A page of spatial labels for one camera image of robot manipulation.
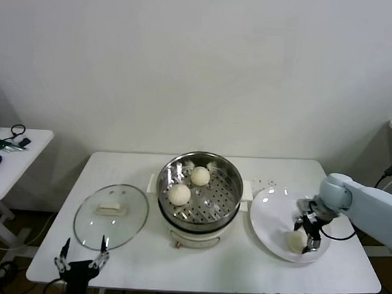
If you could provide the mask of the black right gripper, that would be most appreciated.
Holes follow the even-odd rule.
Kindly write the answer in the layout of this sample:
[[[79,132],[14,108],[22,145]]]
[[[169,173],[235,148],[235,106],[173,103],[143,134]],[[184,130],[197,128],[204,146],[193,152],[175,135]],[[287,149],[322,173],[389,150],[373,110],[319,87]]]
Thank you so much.
[[[293,230],[298,230],[301,226],[307,234],[306,246],[302,249],[302,253],[315,252],[320,247],[320,229],[321,223],[314,213],[305,214],[296,218]]]

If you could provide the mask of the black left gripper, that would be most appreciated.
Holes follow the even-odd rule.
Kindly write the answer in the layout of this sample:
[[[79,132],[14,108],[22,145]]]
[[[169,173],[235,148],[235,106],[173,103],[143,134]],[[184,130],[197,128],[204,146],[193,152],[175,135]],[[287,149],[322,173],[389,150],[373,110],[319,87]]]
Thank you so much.
[[[105,239],[103,235],[101,249],[93,261],[75,261],[69,264],[67,254],[70,247],[70,238],[68,238],[61,248],[59,256],[55,258],[56,268],[59,273],[62,273],[61,279],[66,283],[65,294],[86,294],[89,281],[99,275],[99,269],[102,269],[109,260],[107,242],[108,239]]]

